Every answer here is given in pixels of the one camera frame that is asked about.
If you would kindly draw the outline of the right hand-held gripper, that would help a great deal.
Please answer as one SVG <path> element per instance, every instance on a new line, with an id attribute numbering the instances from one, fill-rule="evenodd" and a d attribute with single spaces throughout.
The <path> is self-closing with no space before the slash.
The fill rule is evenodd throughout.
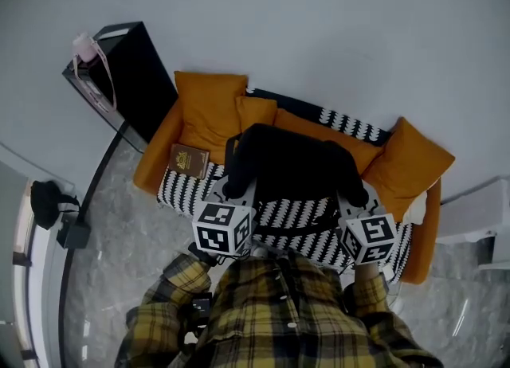
<path id="1" fill-rule="evenodd" d="M 397 240 L 393 215 L 386 211 L 372 185 L 363 187 L 368 195 L 363 207 L 354 207 L 337 194 L 339 243 L 355 265 L 383 262 Z"/>

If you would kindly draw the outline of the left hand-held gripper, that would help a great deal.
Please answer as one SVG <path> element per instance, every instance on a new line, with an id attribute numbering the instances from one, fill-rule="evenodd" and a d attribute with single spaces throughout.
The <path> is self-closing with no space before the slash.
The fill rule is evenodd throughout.
<path id="1" fill-rule="evenodd" d="M 225 196 L 227 182 L 227 177 L 216 181 L 206 198 L 198 202 L 192 228 L 199 250 L 222 256 L 240 256 L 253 234 L 257 182 L 252 181 L 240 198 Z"/>

